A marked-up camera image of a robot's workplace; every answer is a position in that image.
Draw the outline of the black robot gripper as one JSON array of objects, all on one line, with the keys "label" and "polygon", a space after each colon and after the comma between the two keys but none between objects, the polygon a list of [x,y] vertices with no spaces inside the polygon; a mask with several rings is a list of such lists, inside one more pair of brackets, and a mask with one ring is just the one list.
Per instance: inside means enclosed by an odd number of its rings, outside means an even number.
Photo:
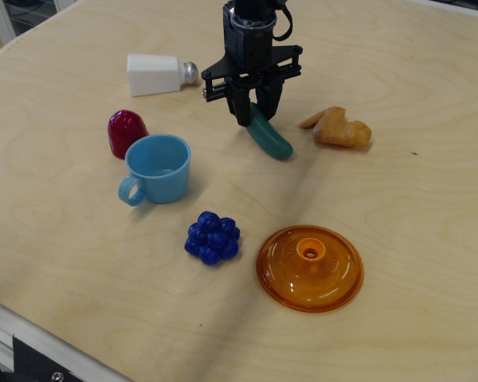
[{"label": "black robot gripper", "polygon": [[284,81],[300,75],[298,45],[275,46],[292,34],[286,1],[228,1],[222,9],[225,54],[202,71],[206,101],[226,98],[240,126],[250,124],[250,89],[266,119],[277,112]]}]

